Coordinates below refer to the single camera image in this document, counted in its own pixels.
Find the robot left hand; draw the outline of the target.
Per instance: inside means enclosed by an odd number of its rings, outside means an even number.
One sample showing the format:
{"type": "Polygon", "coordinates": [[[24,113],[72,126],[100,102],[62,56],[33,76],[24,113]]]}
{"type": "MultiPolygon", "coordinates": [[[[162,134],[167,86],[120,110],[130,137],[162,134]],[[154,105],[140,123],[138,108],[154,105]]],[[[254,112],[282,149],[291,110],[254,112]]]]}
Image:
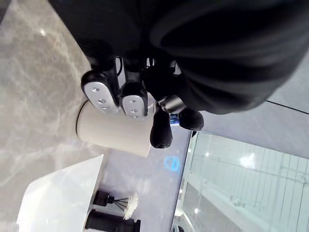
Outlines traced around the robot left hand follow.
{"type": "Polygon", "coordinates": [[[155,148],[171,145],[170,114],[199,131],[201,112],[251,110],[296,70],[309,48],[306,0],[52,0],[88,59],[82,85],[101,82],[134,118],[156,100],[155,148]]]}

